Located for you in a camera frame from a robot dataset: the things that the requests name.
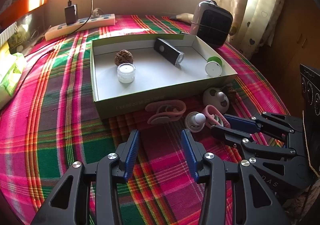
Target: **cardboard box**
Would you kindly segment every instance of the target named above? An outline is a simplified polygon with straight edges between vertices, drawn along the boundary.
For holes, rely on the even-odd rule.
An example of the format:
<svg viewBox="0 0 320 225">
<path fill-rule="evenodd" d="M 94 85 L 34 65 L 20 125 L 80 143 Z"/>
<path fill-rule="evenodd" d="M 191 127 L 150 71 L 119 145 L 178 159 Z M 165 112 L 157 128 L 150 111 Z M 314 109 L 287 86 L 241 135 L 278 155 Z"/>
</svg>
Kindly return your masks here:
<svg viewBox="0 0 320 225">
<path fill-rule="evenodd" d="M 154 47 L 157 38 L 184 52 L 180 67 L 175 67 Z M 209 87 L 230 83 L 236 71 L 197 36 L 178 34 L 141 34 L 109 37 L 92 41 L 91 82 L 93 100 L 101 119 L 138 111 L 154 101 L 181 99 L 202 93 Z M 118 81 L 116 53 L 128 50 L 136 67 L 135 80 Z M 222 74 L 212 78 L 205 72 L 206 60 L 218 56 Z"/>
</svg>

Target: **wooden cabinet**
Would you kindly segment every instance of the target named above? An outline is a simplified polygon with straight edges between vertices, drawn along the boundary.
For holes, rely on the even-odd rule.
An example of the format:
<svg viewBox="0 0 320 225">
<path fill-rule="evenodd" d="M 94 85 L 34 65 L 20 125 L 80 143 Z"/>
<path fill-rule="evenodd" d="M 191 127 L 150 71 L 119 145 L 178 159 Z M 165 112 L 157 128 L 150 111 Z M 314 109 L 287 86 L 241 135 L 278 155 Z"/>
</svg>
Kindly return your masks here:
<svg viewBox="0 0 320 225">
<path fill-rule="evenodd" d="M 320 9 L 313 0 L 285 0 L 271 47 L 251 62 L 271 83 L 289 112 L 302 116 L 300 63 L 320 69 Z"/>
</svg>

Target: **white ball toy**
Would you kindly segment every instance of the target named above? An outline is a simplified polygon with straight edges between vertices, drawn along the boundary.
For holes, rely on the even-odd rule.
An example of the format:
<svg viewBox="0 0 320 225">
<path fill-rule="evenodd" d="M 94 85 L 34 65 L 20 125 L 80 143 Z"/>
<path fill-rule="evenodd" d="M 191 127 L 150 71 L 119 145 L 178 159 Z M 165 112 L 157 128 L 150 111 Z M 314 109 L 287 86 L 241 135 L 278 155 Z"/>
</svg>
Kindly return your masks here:
<svg viewBox="0 0 320 225">
<path fill-rule="evenodd" d="M 212 105 L 217 108 L 221 114 L 225 114 L 229 108 L 229 99 L 219 88 L 209 88 L 203 93 L 203 104 Z"/>
</svg>

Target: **tea light candle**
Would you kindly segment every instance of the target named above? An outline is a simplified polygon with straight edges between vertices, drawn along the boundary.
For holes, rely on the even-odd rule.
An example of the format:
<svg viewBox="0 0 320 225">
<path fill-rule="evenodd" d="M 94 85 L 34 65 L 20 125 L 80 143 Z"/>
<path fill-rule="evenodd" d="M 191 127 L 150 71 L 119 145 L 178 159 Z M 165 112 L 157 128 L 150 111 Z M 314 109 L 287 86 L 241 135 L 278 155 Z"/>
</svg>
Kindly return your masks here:
<svg viewBox="0 0 320 225">
<path fill-rule="evenodd" d="M 136 75 L 136 68 L 131 63 L 122 63 L 118 66 L 117 75 L 119 82 L 131 83 Z"/>
</svg>

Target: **speaker knob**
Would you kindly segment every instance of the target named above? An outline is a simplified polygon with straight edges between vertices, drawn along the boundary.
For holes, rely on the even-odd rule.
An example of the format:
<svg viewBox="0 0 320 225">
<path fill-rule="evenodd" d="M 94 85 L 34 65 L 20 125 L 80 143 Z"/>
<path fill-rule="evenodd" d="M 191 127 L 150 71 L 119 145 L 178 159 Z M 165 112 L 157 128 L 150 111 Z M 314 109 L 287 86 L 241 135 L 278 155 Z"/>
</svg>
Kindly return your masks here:
<svg viewBox="0 0 320 225">
<path fill-rule="evenodd" d="M 317 93 L 316 96 L 315 96 L 315 111 L 316 111 L 316 115 L 320 114 L 320 96 L 319 96 L 319 93 Z"/>
<path fill-rule="evenodd" d="M 308 102 L 311 105 L 313 100 L 313 91 L 312 91 L 312 85 L 309 82 L 307 84 L 307 97 L 308 97 Z"/>
<path fill-rule="evenodd" d="M 304 78 L 302 78 L 302 91 L 305 93 L 306 92 L 306 81 Z"/>
</svg>

